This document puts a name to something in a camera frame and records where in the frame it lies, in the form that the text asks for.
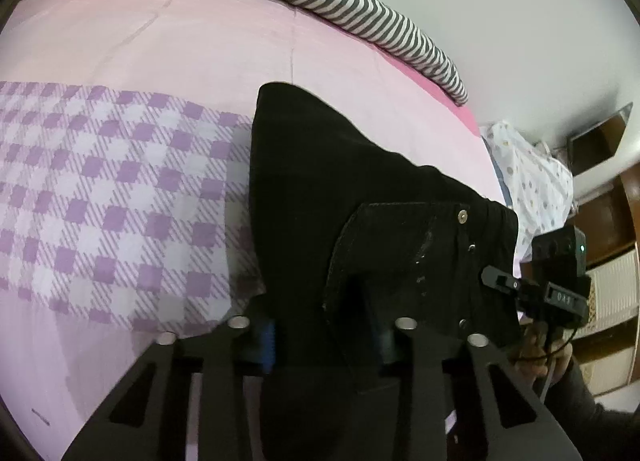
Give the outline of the person right hand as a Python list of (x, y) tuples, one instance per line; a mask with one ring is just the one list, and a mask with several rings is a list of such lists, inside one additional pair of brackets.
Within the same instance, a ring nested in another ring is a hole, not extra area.
[[(547, 348), (544, 347), (547, 330), (544, 322), (532, 323), (525, 330), (520, 355), (514, 368), (529, 387), (532, 387), (538, 379), (548, 377), (550, 359), (544, 358), (547, 355)], [(555, 367), (551, 377), (552, 384), (562, 379), (572, 360), (573, 344), (568, 343), (565, 346), (563, 344), (562, 340), (556, 340), (550, 346), (550, 351), (558, 351), (553, 356)]]

